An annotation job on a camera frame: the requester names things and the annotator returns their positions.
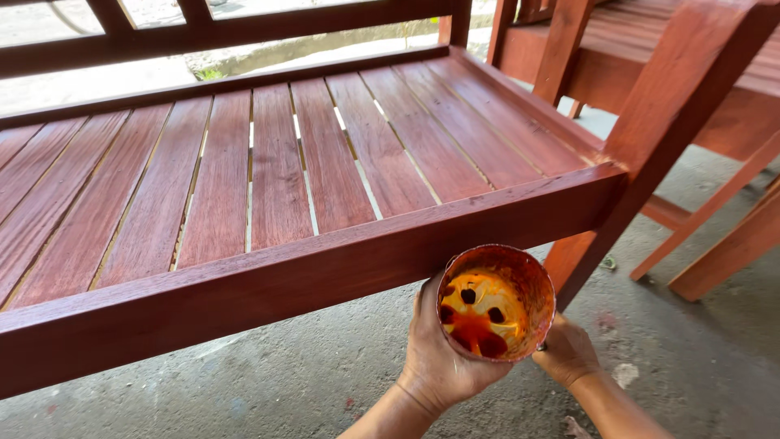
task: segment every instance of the wooden rail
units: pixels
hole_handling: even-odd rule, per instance
[[[27,0],[5,0],[21,5]],[[346,5],[212,20],[205,0],[182,0],[186,24],[134,29],[116,0],[90,0],[105,35],[75,37],[0,48],[0,79],[235,45],[326,34],[436,16],[463,15],[464,0],[375,0]],[[456,24],[463,21],[456,18]],[[467,26],[456,27],[453,44],[464,43]]]

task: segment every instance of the concrete ground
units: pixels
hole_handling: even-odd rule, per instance
[[[580,122],[604,136],[614,119],[585,108]],[[658,193],[695,209],[738,167],[691,147]],[[765,439],[780,430],[780,248],[699,303],[665,286],[750,209],[780,161],[771,168],[640,284],[628,272],[668,231],[638,216],[612,249],[617,270],[598,269],[567,312],[588,330],[603,366],[622,372],[630,395],[677,437]],[[534,253],[543,258],[548,248]],[[418,286],[6,399],[0,437],[334,437],[399,375]],[[562,438],[565,416],[598,437],[574,399],[525,361],[426,437]]]

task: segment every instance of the chair leg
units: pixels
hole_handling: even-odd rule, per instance
[[[780,244],[780,187],[764,200],[728,236],[673,279],[669,288],[694,301]]]
[[[707,202],[704,203],[675,232],[666,238],[648,257],[642,261],[630,274],[631,279],[639,280],[651,268],[682,244],[696,229],[704,224],[713,213],[718,211],[740,189],[748,184],[769,162],[780,154],[780,132],[772,136],[758,151],[745,161],[742,169],[731,180],[721,186]]]
[[[580,112],[583,111],[583,107],[585,104],[583,104],[580,101],[574,101],[572,104],[572,109],[569,110],[569,119],[577,119],[580,117]]]

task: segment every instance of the dark stain drip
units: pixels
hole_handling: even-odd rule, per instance
[[[442,323],[450,324],[454,320],[453,316],[455,315],[455,310],[447,305],[442,305],[439,315],[441,316]]]
[[[466,305],[473,305],[474,302],[477,301],[477,293],[471,288],[468,288],[466,290],[460,291],[460,298],[463,299],[463,303]]]
[[[504,323],[504,315],[501,313],[501,309],[498,309],[496,307],[490,308],[487,311],[487,314],[490,316],[491,322]]]

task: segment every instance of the hand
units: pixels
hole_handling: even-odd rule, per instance
[[[547,350],[535,352],[532,358],[563,387],[568,389],[579,378],[601,372],[587,332],[561,313],[555,316],[545,342]]]
[[[397,382],[436,417],[482,392],[509,373],[513,366],[512,363],[466,359],[455,352],[436,313],[442,276],[443,271],[429,279],[414,298],[406,364]]]

